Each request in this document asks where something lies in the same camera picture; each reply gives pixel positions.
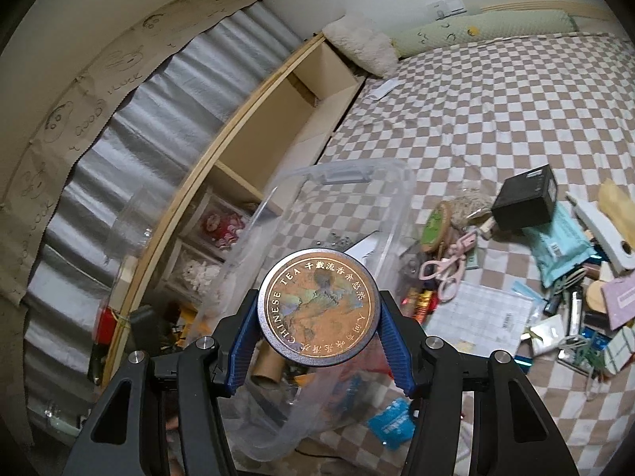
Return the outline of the round chinese tea tin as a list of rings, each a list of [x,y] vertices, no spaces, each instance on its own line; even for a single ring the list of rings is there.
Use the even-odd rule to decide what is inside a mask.
[[[379,289],[347,253],[308,248],[266,274],[257,298],[264,338],[283,358],[332,367],[368,346],[380,318]]]

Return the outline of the pink scissors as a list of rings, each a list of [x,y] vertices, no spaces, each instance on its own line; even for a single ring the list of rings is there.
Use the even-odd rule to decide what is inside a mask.
[[[437,296],[441,303],[451,301],[458,293],[465,275],[467,255],[476,244],[476,232],[469,232],[448,247],[443,259],[426,261],[421,265],[419,279],[437,282]]]

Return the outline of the white plush doll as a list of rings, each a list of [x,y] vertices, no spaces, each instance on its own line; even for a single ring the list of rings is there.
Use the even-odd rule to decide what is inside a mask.
[[[219,276],[221,266],[208,261],[185,261],[181,268],[181,279],[185,287],[195,294],[204,296],[211,288],[212,282]]]

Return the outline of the white gridded zip bag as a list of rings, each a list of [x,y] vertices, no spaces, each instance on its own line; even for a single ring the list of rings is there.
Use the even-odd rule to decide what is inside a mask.
[[[438,336],[460,353],[488,358],[495,350],[514,356],[521,343],[533,301],[462,282],[449,302],[441,303],[424,322],[427,335]]]

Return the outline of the blue snack packet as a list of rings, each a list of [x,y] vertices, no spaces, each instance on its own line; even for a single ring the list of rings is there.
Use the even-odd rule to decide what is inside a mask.
[[[380,443],[391,450],[411,441],[416,430],[410,417],[409,402],[403,397],[398,397],[380,414],[371,417],[367,426]]]

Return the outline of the red dressed doll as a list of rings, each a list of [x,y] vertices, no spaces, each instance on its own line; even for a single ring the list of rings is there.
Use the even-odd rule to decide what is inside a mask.
[[[211,211],[200,223],[202,235],[219,250],[229,250],[244,228],[242,216],[235,212]]]

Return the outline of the wooden bedside shelf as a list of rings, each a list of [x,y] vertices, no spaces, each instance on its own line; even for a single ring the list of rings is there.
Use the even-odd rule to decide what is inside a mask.
[[[104,382],[110,382],[121,365],[129,338],[127,318],[141,304],[197,191],[211,184],[230,201],[262,201],[276,175],[316,163],[363,83],[325,36],[317,35],[230,117],[162,211],[148,244],[133,261],[129,285],[117,302],[121,313],[106,357]]]

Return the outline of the black cardboard box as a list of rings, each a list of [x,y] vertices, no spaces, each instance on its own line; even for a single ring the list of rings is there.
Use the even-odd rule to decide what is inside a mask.
[[[558,202],[558,184],[550,165],[509,177],[491,207],[502,231],[550,223]]]

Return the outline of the purple card box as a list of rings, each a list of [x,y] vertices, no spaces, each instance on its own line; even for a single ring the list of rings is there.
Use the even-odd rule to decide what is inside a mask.
[[[602,291],[609,327],[612,331],[635,317],[635,274],[618,277],[606,284]]]

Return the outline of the white remote control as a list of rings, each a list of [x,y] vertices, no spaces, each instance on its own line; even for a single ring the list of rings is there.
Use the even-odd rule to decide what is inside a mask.
[[[387,80],[386,82],[375,88],[370,93],[370,97],[375,101],[379,101],[387,96],[391,91],[396,89],[401,83],[402,82],[397,79]]]

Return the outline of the white plastic scraper tool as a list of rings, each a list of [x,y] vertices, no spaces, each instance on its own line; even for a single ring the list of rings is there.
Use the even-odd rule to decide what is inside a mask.
[[[573,205],[573,212],[587,227],[618,274],[635,269],[634,250],[623,238],[611,220],[600,211],[596,204],[582,200],[571,192],[566,199]]]

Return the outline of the yellow translucent plastic bottle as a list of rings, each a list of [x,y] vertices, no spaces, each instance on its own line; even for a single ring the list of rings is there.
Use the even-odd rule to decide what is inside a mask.
[[[598,191],[598,207],[611,220],[629,246],[635,245],[635,203],[611,179]]]

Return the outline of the white fluffy pillow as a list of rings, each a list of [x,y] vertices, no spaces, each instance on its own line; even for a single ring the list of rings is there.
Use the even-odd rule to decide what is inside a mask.
[[[391,39],[360,14],[346,14],[322,29],[339,52],[366,72],[389,79],[398,70],[398,56]]]

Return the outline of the brown paper valance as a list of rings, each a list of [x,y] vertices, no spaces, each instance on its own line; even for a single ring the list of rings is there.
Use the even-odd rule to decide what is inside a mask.
[[[108,44],[42,118],[1,198],[1,294],[19,304],[71,169],[118,106],[195,36],[258,0],[172,0]]]

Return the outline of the green long bolster pillow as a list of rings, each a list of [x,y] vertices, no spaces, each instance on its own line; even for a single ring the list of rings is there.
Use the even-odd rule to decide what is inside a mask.
[[[562,10],[494,11],[434,21],[399,32],[391,41],[398,57],[407,58],[455,44],[577,30],[575,20]]]

